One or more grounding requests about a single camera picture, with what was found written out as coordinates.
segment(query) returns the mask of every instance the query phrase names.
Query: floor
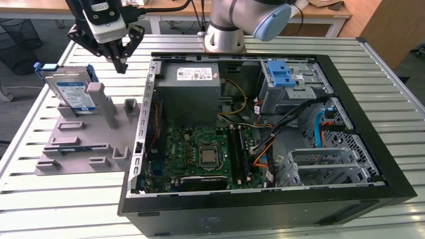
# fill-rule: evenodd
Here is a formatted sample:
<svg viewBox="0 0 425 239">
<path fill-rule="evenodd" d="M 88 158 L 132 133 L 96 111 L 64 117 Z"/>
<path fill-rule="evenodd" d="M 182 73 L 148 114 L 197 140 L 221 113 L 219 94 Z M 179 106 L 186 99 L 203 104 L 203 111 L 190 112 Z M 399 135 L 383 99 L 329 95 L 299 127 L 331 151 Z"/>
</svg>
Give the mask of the floor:
<svg viewBox="0 0 425 239">
<path fill-rule="evenodd" d="M 38 33 L 42 45 L 34 50 L 41 63 L 56 63 L 62 51 L 69 43 L 66 38 L 68 30 L 73 21 L 64 21 L 64 28 L 57 28 L 53 20 L 32 20 L 34 29 Z M 166 22 L 161 22 L 162 34 L 195 34 L 199 30 L 195 22 L 182 22 L 170 29 Z M 146 34 L 150 34 L 149 23 L 142 22 Z M 425 103 L 425 56 L 417 58 L 413 53 L 407 55 L 395 73 L 398 76 L 410 76 L 407 87 L 417 96 L 422 104 Z M 0 82 L 4 87 L 30 86 L 42 87 L 42 81 L 34 75 L 17 76 L 0 62 Z M 14 100 L 9 103 L 0 102 L 0 140 L 12 140 L 20 124 L 26 116 L 30 106 L 40 93 L 37 88 L 10 88 Z M 6 145 L 0 144 L 0 156 L 4 154 Z"/>
</svg>

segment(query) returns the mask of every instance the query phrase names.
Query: slotted table surface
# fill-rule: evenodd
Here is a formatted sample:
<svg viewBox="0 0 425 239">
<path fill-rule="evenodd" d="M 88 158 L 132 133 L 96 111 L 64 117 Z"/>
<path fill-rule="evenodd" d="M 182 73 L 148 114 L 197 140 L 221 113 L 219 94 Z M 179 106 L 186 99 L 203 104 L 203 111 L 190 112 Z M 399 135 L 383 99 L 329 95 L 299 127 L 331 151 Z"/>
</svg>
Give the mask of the slotted table surface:
<svg viewBox="0 0 425 239">
<path fill-rule="evenodd" d="M 386 238 L 423 238 L 425 110 L 367 44 L 351 38 L 281 37 L 263 43 L 246 37 L 245 45 L 249 53 L 330 56 L 418 196 L 343 225 L 238 232 L 202 238 L 351 239 L 375 237 L 377 233 Z M 114 72 L 113 65 L 102 57 L 92 56 L 73 43 L 66 47 L 60 64 L 89 62 L 113 102 L 122 103 L 125 98 L 141 102 L 153 51 L 202 52 L 202 40 L 194 35 L 145 36 L 128 59 L 125 75 Z M 1 238 L 144 238 L 126 218 L 116 215 L 122 172 L 33 175 L 58 117 L 57 103 L 53 93 L 44 87 L 0 161 Z"/>
</svg>

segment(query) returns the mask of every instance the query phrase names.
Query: mesh trash can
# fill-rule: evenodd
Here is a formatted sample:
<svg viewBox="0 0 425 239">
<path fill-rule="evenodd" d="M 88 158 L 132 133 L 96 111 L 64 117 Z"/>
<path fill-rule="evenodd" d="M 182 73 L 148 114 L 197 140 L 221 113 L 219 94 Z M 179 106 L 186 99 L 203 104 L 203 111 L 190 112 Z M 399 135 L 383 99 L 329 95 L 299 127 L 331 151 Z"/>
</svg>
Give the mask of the mesh trash can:
<svg viewBox="0 0 425 239">
<path fill-rule="evenodd" d="M 38 61 L 25 40 L 20 32 L 0 33 L 0 60 L 17 75 L 30 74 Z"/>
<path fill-rule="evenodd" d="M 10 37 L 16 36 L 16 32 L 21 33 L 25 39 L 25 47 L 29 49 L 36 49 L 41 45 L 38 34 L 29 19 L 0 19 L 0 26 L 6 33 L 12 33 Z"/>
</svg>

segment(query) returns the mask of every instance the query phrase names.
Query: power supply label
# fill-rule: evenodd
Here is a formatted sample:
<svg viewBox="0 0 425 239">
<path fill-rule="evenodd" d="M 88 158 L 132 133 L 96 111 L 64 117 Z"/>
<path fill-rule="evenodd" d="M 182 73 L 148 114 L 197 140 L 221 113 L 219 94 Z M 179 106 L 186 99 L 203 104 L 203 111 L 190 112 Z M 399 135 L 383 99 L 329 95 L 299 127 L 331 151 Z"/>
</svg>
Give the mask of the power supply label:
<svg viewBox="0 0 425 239">
<path fill-rule="evenodd" d="M 76 111 L 94 110 L 94 103 L 88 93 L 85 93 L 82 82 L 57 82 L 56 85 L 61 96 Z"/>
<path fill-rule="evenodd" d="M 211 81 L 213 69 L 211 68 L 178 68 L 177 81 Z"/>
</svg>

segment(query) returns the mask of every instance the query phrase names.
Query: collaborative robot arm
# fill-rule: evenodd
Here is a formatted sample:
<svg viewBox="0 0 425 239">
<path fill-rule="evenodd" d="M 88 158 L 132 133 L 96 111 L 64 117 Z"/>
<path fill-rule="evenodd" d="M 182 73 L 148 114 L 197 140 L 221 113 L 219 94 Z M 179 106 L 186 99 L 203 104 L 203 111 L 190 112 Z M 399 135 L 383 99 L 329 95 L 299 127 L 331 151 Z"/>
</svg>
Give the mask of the collaborative robot arm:
<svg viewBox="0 0 425 239">
<path fill-rule="evenodd" d="M 290 18 L 286 0 L 213 0 L 203 44 L 209 52 L 243 51 L 243 32 L 270 41 Z"/>
<path fill-rule="evenodd" d="M 65 0 L 76 18 L 68 37 L 93 55 L 113 63 L 117 73 L 126 71 L 126 58 L 132 56 L 145 34 L 142 26 L 132 24 L 150 12 L 179 11 L 179 7 L 137 8 L 122 6 L 121 0 Z M 210 25 L 205 34 L 205 47 L 210 52 L 241 52 L 242 31 L 267 41 L 282 31 L 290 17 L 286 0 L 213 0 Z M 129 36 L 124 45 L 122 38 Z"/>
</svg>

